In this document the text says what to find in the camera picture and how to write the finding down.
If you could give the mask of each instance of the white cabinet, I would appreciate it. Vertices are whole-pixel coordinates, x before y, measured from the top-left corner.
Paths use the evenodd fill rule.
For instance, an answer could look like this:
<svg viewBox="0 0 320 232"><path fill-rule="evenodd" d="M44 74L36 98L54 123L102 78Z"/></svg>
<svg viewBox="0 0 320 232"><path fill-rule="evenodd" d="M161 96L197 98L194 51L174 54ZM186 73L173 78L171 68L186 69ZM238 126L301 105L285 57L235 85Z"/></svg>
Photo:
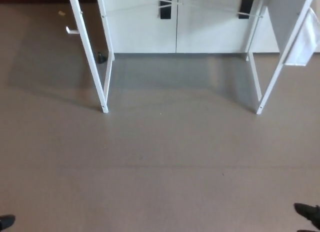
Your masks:
<svg viewBox="0 0 320 232"><path fill-rule="evenodd" d="M238 18L241 0L172 0L169 20L160 18L158 0L103 1L115 53L246 52L252 20ZM257 49L269 52L269 44Z"/></svg>
<svg viewBox="0 0 320 232"><path fill-rule="evenodd" d="M177 5L163 20L158 0L103 1L115 53L176 52Z"/></svg>
<svg viewBox="0 0 320 232"><path fill-rule="evenodd" d="M239 19L241 0L179 0L178 53L243 53L250 19ZM255 14L259 0L254 0Z"/></svg>

